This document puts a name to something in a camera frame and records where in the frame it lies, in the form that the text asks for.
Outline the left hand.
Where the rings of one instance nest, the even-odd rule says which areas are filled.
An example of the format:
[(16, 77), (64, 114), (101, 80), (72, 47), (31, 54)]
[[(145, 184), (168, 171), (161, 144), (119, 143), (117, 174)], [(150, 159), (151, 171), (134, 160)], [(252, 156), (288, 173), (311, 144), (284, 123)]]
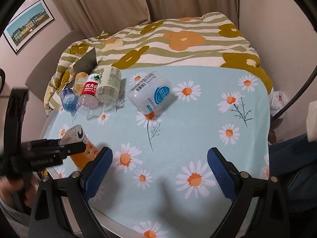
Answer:
[[(24, 182), (22, 179), (9, 180), (6, 177), (1, 177), (1, 198), (11, 208), (16, 207), (13, 194), (24, 188)], [(30, 186), (25, 191), (24, 204), (27, 207), (32, 208), (38, 189), (37, 178), (32, 175), (30, 179)]]

